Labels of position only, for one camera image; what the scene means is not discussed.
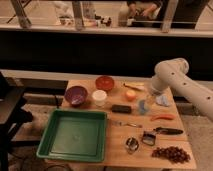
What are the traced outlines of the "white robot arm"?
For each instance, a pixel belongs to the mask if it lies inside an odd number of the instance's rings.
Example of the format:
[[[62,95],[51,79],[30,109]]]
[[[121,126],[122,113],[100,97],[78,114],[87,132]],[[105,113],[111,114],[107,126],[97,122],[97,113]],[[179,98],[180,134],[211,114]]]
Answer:
[[[213,91],[189,78],[188,71],[184,58],[161,61],[155,65],[148,90],[157,96],[172,87],[213,122]]]

